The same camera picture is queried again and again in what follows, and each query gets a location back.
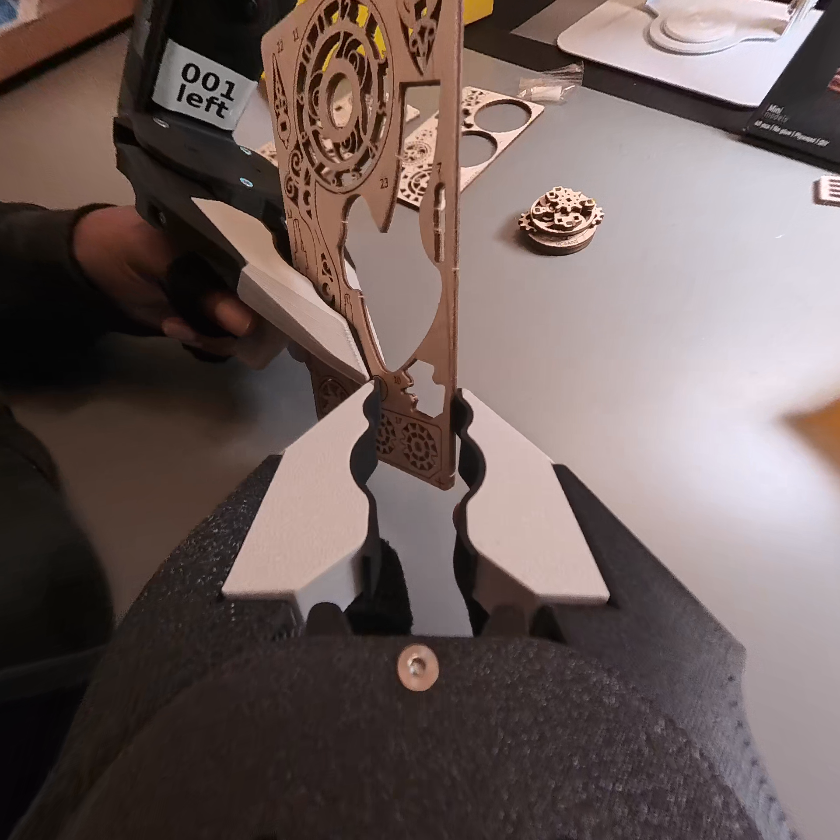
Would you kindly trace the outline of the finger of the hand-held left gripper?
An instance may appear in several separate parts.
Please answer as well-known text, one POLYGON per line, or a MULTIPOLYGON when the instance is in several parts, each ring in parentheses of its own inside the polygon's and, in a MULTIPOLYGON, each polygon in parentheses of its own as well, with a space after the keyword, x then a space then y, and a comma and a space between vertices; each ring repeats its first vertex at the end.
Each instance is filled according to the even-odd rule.
POLYGON ((350 325, 280 256, 268 227, 214 199, 193 202, 245 259, 237 285, 240 300, 334 371, 358 384, 369 381, 350 325))

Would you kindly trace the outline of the black desk mat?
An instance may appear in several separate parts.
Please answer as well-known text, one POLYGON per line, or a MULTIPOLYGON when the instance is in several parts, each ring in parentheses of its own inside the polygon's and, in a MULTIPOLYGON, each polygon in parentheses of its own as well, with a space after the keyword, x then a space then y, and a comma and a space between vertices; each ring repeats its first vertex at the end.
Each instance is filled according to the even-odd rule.
MULTIPOLYGON (((557 37, 601 3, 496 1, 489 16, 467 25, 465 46, 529 70, 559 69, 572 57, 557 37)), ((728 133, 744 131, 754 112, 591 61, 584 63, 583 86, 728 133)))

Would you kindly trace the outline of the two-hole wooden puzzle sheet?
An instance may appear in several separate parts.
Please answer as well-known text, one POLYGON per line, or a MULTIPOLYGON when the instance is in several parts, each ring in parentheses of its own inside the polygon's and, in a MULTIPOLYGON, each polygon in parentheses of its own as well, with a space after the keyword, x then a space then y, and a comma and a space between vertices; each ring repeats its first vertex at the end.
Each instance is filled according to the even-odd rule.
POLYGON ((463 88, 461 104, 461 146, 468 137, 478 137, 492 145, 490 155, 481 162, 460 168, 460 189, 464 191, 474 182, 493 162, 521 136, 543 113, 544 107, 538 103, 528 101, 508 94, 489 91, 487 89, 465 86, 463 88), (503 129, 498 119, 487 123, 486 112, 492 109, 513 109, 519 112, 517 125, 503 129))

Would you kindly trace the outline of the white document stand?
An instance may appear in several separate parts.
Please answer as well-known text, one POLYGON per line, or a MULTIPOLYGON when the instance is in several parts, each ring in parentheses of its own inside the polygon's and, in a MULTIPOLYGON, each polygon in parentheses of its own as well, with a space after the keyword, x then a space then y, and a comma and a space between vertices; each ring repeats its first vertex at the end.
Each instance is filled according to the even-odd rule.
POLYGON ((561 32, 571 56, 755 109, 820 21, 816 1, 608 1, 561 32))

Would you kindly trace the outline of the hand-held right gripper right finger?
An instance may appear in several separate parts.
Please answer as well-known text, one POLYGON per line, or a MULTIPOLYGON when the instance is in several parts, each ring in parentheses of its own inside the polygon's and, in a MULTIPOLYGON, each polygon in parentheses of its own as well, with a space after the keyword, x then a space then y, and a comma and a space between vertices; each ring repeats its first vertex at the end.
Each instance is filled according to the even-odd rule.
POLYGON ((596 606, 610 592, 549 456, 466 388, 453 398, 458 475, 454 570, 480 634, 499 607, 530 623, 546 606, 596 606))

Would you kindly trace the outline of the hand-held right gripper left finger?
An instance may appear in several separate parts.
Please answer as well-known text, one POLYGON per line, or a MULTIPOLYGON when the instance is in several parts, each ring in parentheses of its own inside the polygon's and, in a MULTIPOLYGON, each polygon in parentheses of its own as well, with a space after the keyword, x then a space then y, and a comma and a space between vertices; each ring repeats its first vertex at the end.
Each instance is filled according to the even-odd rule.
POLYGON ((348 608, 375 587, 382 553, 368 482, 378 464, 380 388, 368 381, 281 454, 222 586, 229 601, 348 608))

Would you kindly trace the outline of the ring-pattern wooden puzzle sheet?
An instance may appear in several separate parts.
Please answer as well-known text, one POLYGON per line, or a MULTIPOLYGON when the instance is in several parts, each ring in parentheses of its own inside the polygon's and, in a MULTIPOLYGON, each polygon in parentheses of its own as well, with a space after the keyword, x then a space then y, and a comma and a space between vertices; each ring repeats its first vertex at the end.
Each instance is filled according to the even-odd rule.
POLYGON ((441 490, 455 484, 462 2, 304 2, 261 41, 293 265, 343 316, 381 382, 381 461, 441 490), (418 214, 439 274, 431 324, 390 370, 344 247, 362 200, 381 234, 403 171, 405 95, 439 86, 434 157, 418 214))

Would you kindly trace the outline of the wood-edged desk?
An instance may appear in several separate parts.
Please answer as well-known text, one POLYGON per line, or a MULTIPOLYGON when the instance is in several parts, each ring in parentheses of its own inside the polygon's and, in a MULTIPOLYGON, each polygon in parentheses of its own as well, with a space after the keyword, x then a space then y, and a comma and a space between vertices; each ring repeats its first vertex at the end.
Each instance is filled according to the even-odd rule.
POLYGON ((134 1, 2 1, 1 82, 130 18, 134 1))

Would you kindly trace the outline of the person's left hand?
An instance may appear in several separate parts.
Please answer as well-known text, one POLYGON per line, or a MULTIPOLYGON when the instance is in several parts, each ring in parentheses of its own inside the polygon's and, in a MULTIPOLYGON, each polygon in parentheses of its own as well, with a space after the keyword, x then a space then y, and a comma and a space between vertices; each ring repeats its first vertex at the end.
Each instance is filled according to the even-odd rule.
POLYGON ((227 358, 259 317, 209 266, 179 254, 131 206, 105 206, 75 224, 72 254, 82 273, 129 320, 154 335, 227 358))

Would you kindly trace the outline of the black puzzle box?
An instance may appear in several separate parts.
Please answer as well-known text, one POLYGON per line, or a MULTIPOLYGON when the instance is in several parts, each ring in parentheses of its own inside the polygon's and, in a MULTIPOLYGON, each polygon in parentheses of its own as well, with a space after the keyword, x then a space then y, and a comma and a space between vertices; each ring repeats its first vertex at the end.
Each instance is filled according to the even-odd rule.
POLYGON ((743 132, 796 158, 839 164, 839 2, 829 3, 743 132))

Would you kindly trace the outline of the person's left forearm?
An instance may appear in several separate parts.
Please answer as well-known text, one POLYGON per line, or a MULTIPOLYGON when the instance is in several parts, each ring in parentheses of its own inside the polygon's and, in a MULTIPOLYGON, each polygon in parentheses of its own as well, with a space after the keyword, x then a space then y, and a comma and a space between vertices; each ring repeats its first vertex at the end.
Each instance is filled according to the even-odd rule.
POLYGON ((72 248, 77 224, 97 208, 2 203, 2 384, 50 379, 105 333, 108 307, 72 248))

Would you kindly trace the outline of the round wooden gear model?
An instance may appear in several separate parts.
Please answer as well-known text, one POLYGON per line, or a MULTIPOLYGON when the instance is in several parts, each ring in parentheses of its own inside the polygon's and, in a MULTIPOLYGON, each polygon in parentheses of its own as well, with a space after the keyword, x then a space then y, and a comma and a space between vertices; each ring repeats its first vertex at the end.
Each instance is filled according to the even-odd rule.
POLYGON ((557 185, 519 216, 518 226, 542 253, 567 256, 590 244, 603 219, 604 211, 594 199, 557 185))

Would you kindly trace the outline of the clear plastic bag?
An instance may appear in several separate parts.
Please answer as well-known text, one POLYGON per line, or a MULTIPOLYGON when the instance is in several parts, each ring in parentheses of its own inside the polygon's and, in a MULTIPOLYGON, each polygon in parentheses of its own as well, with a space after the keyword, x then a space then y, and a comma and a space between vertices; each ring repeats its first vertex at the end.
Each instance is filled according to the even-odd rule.
POLYGON ((544 105, 563 104, 582 86, 584 64, 571 62, 556 70, 546 70, 531 77, 521 77, 517 96, 527 102, 544 105))

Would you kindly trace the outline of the grey desk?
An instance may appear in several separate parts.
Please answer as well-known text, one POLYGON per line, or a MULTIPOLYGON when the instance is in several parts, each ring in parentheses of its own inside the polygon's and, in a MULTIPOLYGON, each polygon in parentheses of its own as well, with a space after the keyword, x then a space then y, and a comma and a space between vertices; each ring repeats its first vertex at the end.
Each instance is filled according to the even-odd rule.
MULTIPOLYGON (((567 465, 749 651, 838 659, 838 209, 814 166, 588 88, 461 200, 458 380, 567 465), (587 247, 518 218, 595 200, 587 247)), ((252 468, 315 424, 304 364, 113 337, 13 404, 56 455, 120 611, 252 468)))

